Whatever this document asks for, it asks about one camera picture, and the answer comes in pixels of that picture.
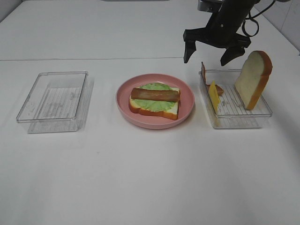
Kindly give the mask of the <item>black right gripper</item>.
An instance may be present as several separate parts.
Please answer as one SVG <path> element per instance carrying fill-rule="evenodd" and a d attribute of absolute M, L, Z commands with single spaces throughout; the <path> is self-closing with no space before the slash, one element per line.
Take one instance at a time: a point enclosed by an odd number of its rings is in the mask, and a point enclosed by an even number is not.
<path fill-rule="evenodd" d="M 220 9 L 211 13 L 205 27 L 185 30 L 184 63 L 188 63 L 196 51 L 196 41 L 217 48 L 227 48 L 221 57 L 221 66 L 244 55 L 245 48 L 251 44 L 251 41 L 249 37 L 240 35 L 237 31 L 257 2 L 256 0 L 223 0 Z"/>

